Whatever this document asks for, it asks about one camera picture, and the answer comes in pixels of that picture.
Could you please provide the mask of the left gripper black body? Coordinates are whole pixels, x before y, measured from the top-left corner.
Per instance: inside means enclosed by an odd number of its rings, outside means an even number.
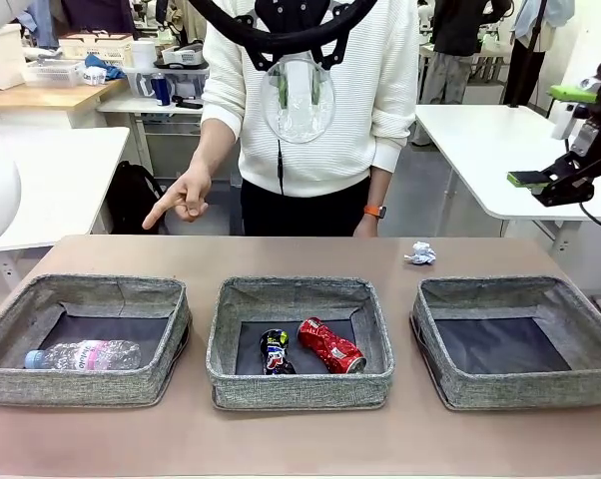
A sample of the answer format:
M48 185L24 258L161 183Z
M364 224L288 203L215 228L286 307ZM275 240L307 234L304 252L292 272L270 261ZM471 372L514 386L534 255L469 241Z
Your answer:
M270 31L303 31L321 24L329 0L257 0L255 12Z

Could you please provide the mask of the person's right hand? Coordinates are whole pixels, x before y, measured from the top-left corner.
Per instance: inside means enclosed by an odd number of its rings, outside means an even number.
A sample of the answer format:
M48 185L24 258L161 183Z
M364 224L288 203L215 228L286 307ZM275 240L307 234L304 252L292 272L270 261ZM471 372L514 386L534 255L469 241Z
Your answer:
M209 207L206 195L212 185L208 166L193 159L188 169L155 202L142 222L142 228L151 229L169 210L173 210L184 222L192 223Z

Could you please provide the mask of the person's left hand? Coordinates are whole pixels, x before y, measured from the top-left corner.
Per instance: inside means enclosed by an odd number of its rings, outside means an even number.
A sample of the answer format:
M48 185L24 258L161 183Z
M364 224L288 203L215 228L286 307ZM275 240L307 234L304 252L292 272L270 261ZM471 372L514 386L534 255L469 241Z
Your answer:
M364 215L354 230L355 238L370 239L378 236L378 218L371 215Z

